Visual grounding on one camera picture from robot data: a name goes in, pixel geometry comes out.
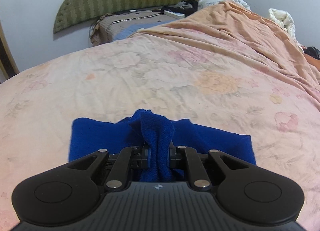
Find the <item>bed sheet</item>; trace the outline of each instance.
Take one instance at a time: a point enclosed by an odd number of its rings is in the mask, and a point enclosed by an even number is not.
[[[231,2],[71,53],[0,85],[0,230],[23,179],[67,162],[72,121],[136,109],[252,137],[257,165],[301,185],[320,229],[320,73],[279,26]]]

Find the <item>ribbed gray panel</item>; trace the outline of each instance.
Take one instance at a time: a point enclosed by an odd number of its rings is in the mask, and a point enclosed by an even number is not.
[[[133,182],[109,193],[90,216],[63,227],[38,227],[23,222],[14,231],[303,231],[291,222],[255,227],[222,211],[208,192],[191,190],[186,182]]]

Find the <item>blue fabric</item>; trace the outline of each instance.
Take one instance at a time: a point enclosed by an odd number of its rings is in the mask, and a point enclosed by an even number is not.
[[[121,32],[119,32],[117,35],[115,35],[113,37],[113,40],[122,40],[127,38],[129,35],[133,34],[134,32],[136,32],[139,29],[147,29],[147,28],[151,28],[153,26],[157,26],[160,24],[166,24],[166,23],[170,23],[172,21],[165,21],[165,22],[155,22],[155,23],[147,23],[147,24],[132,24],[130,26],[128,26],[126,29],[122,30]]]
[[[249,135],[192,124],[188,119],[170,121],[144,109],[118,123],[76,119],[72,125],[69,161],[102,148],[111,154],[119,153],[128,146],[143,146],[146,141],[151,148],[151,162],[150,168],[142,171],[140,181],[174,181],[177,174],[167,166],[171,140],[174,146],[193,147],[198,153],[217,149],[256,164]]]

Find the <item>metal screw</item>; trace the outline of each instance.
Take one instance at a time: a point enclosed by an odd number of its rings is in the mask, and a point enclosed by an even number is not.
[[[210,182],[208,182],[205,179],[198,179],[194,182],[195,186],[197,186],[198,188],[206,188],[210,185]]]
[[[110,180],[106,183],[109,188],[119,188],[122,186],[122,182],[116,179]]]

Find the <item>white power strip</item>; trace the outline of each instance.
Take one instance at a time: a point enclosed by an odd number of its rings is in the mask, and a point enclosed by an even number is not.
[[[185,18],[185,14],[175,13],[175,12],[171,12],[171,11],[167,11],[167,10],[164,10],[164,14],[167,16],[176,18],[176,19]]]

